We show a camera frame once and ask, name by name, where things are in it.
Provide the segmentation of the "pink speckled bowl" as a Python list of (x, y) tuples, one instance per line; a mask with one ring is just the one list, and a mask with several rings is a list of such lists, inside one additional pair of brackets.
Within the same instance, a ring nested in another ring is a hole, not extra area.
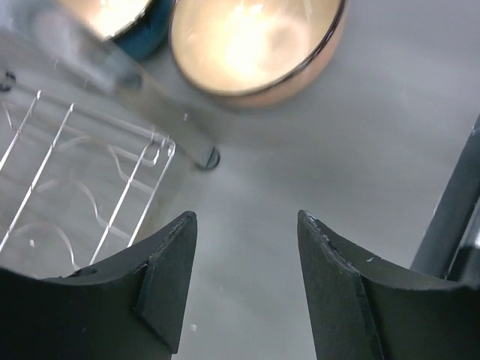
[(177, 1), (169, 46), (183, 79), (229, 107), (307, 88), (341, 41), (348, 1)]

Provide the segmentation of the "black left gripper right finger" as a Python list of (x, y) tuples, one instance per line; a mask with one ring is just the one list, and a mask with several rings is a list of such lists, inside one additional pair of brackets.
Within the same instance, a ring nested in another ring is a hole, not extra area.
[(318, 359), (477, 359), (479, 288), (396, 265), (307, 211), (298, 252)]

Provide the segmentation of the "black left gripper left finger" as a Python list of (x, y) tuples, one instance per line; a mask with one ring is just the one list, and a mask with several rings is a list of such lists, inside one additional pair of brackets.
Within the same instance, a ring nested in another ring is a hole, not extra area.
[(3, 359), (170, 359), (179, 350), (197, 244), (186, 211), (67, 277), (1, 270)]

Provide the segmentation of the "small teal blue bowl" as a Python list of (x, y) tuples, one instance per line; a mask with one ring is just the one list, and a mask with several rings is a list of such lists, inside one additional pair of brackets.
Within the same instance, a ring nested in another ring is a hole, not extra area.
[(141, 62), (167, 37), (173, 0), (73, 0), (59, 2), (102, 41), (111, 41)]

